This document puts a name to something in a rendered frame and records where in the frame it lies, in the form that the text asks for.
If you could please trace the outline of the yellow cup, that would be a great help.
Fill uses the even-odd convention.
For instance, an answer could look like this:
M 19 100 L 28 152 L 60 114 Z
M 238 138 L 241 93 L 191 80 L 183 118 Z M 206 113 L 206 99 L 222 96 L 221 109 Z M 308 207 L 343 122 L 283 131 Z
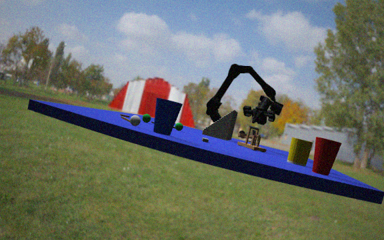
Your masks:
M 311 152 L 312 144 L 313 143 L 310 141 L 292 137 L 287 162 L 305 167 Z

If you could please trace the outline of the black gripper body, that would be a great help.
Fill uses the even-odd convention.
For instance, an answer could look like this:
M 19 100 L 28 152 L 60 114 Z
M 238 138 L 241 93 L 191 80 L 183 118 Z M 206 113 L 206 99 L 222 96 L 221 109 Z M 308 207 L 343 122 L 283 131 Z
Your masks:
M 271 121 L 271 122 L 274 122 L 275 120 L 275 112 L 274 111 L 269 111 L 268 110 L 269 106 L 268 104 L 264 103 L 264 102 L 261 102 L 261 103 L 258 103 L 258 107 L 253 108 L 254 110 L 257 110 L 258 111 L 263 111 L 264 112 L 264 117 L 267 116 L 269 117 L 268 120 Z M 251 106 L 247 106 L 245 105 L 243 107 L 243 112 L 244 112 L 244 116 L 247 116 L 247 117 L 250 117 L 251 116 Z

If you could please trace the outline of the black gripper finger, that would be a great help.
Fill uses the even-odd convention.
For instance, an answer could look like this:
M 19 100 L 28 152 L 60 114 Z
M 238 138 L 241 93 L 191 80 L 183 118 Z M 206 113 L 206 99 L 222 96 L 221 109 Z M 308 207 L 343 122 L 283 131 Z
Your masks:
M 263 111 L 258 111 L 257 112 L 257 115 L 256 115 L 256 117 L 253 120 L 253 123 L 256 123 L 258 120 L 263 120 L 263 121 L 265 120 L 264 112 Z
M 253 118 L 253 120 L 254 120 L 254 118 L 255 118 L 256 115 L 257 115 L 257 110 L 252 109 L 252 110 L 251 110 L 251 113 L 252 113 L 252 118 Z M 252 123 L 253 123 L 253 120 L 252 120 Z

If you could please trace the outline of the dark red mug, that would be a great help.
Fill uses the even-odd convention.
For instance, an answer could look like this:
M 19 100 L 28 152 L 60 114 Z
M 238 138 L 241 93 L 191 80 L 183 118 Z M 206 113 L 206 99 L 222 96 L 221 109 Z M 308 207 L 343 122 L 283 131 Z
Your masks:
M 328 176 L 340 146 L 340 142 L 316 137 L 312 172 Z

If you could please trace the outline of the dark blue cup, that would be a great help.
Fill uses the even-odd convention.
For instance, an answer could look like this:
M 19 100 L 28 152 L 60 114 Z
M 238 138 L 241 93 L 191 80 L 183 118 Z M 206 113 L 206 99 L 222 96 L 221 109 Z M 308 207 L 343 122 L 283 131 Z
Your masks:
M 182 105 L 182 103 L 157 97 L 154 132 L 170 136 Z

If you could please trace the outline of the green ball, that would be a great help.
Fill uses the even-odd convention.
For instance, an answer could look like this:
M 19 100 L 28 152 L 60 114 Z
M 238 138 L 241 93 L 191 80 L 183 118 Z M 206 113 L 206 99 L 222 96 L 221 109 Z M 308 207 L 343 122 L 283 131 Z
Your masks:
M 175 128 L 176 128 L 176 130 L 178 130 L 178 131 L 182 130 L 182 129 L 183 129 L 183 125 L 182 125 L 182 123 L 177 123 L 177 124 L 175 125 Z
M 148 123 L 150 122 L 151 120 L 151 116 L 149 114 L 144 114 L 144 116 L 142 117 L 142 120 L 145 122 L 145 123 Z

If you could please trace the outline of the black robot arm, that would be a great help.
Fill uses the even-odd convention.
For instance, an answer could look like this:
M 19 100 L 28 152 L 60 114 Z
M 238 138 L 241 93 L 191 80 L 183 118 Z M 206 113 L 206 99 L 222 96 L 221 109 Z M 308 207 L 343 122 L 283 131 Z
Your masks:
M 240 74 L 240 73 L 250 73 L 250 75 L 258 82 L 258 84 L 261 86 L 263 91 L 266 93 L 268 97 L 262 96 L 260 97 L 260 101 L 268 104 L 271 111 L 274 111 L 277 115 L 281 113 L 281 110 L 283 108 L 283 104 L 280 104 L 275 101 L 275 95 L 276 92 L 272 86 L 268 85 L 252 68 L 252 66 L 242 66 L 237 64 L 232 64 L 230 66 L 230 70 L 228 73 L 228 76 L 224 80 L 223 84 L 221 85 L 221 88 L 218 90 L 216 95 L 212 97 L 207 102 L 207 111 L 206 114 L 210 115 L 210 118 L 213 122 L 218 121 L 220 118 L 222 118 L 219 114 L 219 107 L 222 104 L 221 99 L 224 96 L 224 93 L 229 88 L 230 84 L 233 82 L 233 80 Z M 274 101 L 274 102 L 273 102 Z

